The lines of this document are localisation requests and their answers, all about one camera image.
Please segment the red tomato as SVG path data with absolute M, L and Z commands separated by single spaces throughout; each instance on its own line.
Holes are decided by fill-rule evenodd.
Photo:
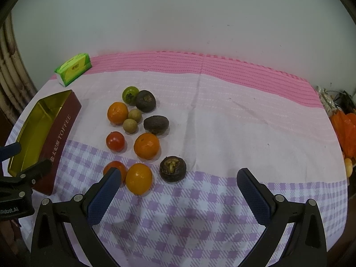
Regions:
M 125 138 L 118 132 L 113 131 L 106 137 L 107 147 L 114 152 L 121 152 L 125 147 Z
M 106 173 L 111 169 L 111 168 L 116 168 L 120 171 L 121 173 L 121 184 L 124 184 L 125 182 L 125 178 L 127 175 L 127 168 L 125 167 L 125 165 L 119 161 L 112 161 L 110 163 L 108 163 L 105 168 L 103 169 L 103 175 L 106 175 Z

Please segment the orange mandarin front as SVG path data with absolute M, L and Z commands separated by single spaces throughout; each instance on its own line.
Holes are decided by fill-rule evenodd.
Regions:
M 135 163 L 127 171 L 125 183 L 129 191 L 134 195 L 145 194 L 153 182 L 151 169 L 142 163 Z

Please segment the orange mandarin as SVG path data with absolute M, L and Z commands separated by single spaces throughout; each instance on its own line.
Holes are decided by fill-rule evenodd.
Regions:
M 134 195 L 145 194 L 153 182 L 151 169 L 142 163 L 135 163 L 127 171 L 125 183 L 129 191 Z
M 144 133 L 137 137 L 133 149 L 139 158 L 151 160 L 158 154 L 160 142 L 156 135 Z
M 115 125 L 122 125 L 128 118 L 129 110 L 125 103 L 114 102 L 107 111 L 108 120 Z

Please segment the tan longan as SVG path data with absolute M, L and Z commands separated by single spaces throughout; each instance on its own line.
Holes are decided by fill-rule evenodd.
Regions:
M 134 119 L 126 119 L 123 122 L 123 129 L 126 133 L 133 134 L 138 129 L 138 123 Z
M 132 109 L 129 111 L 128 118 L 140 123 L 142 119 L 142 112 L 139 109 Z

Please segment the dark fruit with top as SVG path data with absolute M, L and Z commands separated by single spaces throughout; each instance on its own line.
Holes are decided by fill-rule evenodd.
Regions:
M 177 183 L 186 176 L 185 161 L 176 156 L 168 156 L 159 165 L 160 177 L 167 183 Z

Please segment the dark oval fruit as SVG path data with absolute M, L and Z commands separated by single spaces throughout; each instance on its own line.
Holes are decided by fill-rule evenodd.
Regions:
M 169 127 L 169 120 L 165 116 L 150 116 L 144 120 L 144 128 L 146 131 L 160 135 L 166 132 Z

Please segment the red gold toffee tin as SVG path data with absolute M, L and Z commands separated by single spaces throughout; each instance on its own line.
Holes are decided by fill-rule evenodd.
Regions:
M 50 160 L 52 167 L 34 189 L 51 195 L 64 146 L 79 114 L 81 104 L 73 90 L 44 97 L 35 103 L 26 118 L 16 142 L 22 150 L 8 163 L 8 173 L 14 177 L 37 162 Z

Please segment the green tissue pack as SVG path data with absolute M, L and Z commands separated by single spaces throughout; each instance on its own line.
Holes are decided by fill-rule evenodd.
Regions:
M 92 67 L 88 53 L 79 53 L 59 66 L 54 73 L 58 82 L 66 87 Z

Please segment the green tomato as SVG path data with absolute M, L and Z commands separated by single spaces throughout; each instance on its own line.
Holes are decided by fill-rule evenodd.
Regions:
M 124 89 L 122 93 L 122 99 L 123 101 L 130 105 L 130 106 L 135 106 L 136 105 L 136 97 L 139 93 L 139 89 L 135 86 L 129 86 Z

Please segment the orange plastic bag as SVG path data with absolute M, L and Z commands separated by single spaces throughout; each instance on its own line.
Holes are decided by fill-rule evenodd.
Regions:
M 335 112 L 330 117 L 338 142 L 346 158 L 355 158 L 356 128 L 355 113 L 345 113 L 342 110 Z

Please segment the dark round fruit back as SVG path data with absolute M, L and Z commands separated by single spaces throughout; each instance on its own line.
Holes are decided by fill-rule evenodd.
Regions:
M 135 106 L 144 113 L 151 112 L 156 108 L 156 98 L 151 92 L 142 90 L 136 96 Z

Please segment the pink purple checked tablecloth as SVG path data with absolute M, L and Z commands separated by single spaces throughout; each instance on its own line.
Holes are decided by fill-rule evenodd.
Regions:
M 317 92 L 306 80 L 237 60 L 188 53 L 112 54 L 70 84 L 81 103 L 55 178 L 53 202 L 70 200 L 113 160 L 139 162 L 136 135 L 114 153 L 109 106 L 129 86 L 150 91 L 154 113 L 168 118 L 160 150 L 148 162 L 154 179 L 144 196 L 121 187 L 95 232 L 121 266 L 237 266 L 263 226 L 236 183 L 241 168 L 290 201 L 319 206 L 328 247 L 347 217 L 342 151 Z M 164 158 L 186 163 L 167 183 Z

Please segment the bamboo chair frame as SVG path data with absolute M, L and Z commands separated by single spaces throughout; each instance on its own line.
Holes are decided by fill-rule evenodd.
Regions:
M 1 26 L 0 67 L 1 112 L 15 124 L 37 89 L 20 57 L 11 15 Z

